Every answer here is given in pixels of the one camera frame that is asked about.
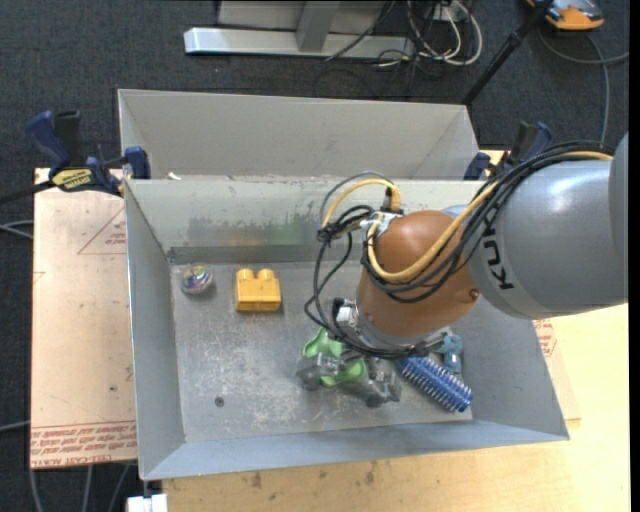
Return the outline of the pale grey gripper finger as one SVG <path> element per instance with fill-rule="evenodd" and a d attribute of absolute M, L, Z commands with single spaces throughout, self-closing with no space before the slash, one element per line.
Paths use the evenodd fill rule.
<path fill-rule="evenodd" d="M 366 383 L 365 403 L 368 407 L 381 407 L 401 400 L 402 386 L 395 370 L 381 371 Z"/>
<path fill-rule="evenodd" d="M 304 389 L 315 391 L 322 385 L 323 377 L 336 377 L 342 365 L 340 358 L 318 353 L 304 359 L 296 371 L 296 377 L 302 382 Z"/>

